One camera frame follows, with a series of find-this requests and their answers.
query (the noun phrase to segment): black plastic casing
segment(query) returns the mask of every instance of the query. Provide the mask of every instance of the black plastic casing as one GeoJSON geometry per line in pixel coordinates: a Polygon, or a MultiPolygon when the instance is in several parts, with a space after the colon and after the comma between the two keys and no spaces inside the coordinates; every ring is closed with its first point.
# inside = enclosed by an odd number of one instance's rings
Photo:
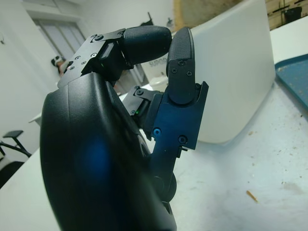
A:
{"type": "Polygon", "coordinates": [[[62,230],[176,230],[171,209],[150,182],[144,139],[99,74],[81,76],[47,96],[40,151],[62,230]]]}

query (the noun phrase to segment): white plastic container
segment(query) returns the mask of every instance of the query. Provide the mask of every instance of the white plastic container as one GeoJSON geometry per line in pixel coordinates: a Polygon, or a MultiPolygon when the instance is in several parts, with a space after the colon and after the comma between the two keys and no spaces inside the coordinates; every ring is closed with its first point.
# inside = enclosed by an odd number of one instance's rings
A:
{"type": "Polygon", "coordinates": [[[208,97],[199,140],[234,138],[256,112],[275,79],[264,0],[244,0],[192,29],[196,82],[208,97]]]}

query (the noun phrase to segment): debris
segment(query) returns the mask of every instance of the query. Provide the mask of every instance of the debris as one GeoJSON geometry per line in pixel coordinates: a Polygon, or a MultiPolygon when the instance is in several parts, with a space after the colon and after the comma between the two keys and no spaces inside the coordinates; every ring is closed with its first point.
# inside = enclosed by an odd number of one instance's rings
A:
{"type": "Polygon", "coordinates": [[[252,193],[251,193],[249,190],[246,191],[246,194],[247,194],[248,196],[250,196],[256,203],[258,203],[258,200],[256,199],[256,197],[253,196],[252,193]]]}

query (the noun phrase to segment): white wall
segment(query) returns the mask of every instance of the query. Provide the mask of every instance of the white wall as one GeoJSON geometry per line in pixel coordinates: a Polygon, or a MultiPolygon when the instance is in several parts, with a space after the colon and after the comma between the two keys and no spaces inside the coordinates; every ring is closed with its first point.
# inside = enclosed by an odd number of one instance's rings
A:
{"type": "Polygon", "coordinates": [[[55,53],[19,0],[1,0],[0,5],[5,41],[0,44],[0,137],[24,130],[20,140],[33,153],[39,147],[39,127],[28,121],[41,112],[46,94],[56,89],[59,77],[50,62],[55,53]]]}
{"type": "Polygon", "coordinates": [[[173,0],[88,0],[80,6],[86,36],[139,26],[149,20],[147,12],[154,25],[166,26],[168,17],[173,19],[173,0]]]}

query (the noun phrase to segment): blue tray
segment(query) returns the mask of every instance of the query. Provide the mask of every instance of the blue tray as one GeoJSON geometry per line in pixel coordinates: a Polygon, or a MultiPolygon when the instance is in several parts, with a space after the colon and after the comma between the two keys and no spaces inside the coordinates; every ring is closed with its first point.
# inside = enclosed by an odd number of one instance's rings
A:
{"type": "Polygon", "coordinates": [[[276,75],[308,110],[308,54],[281,61],[276,75]]]}

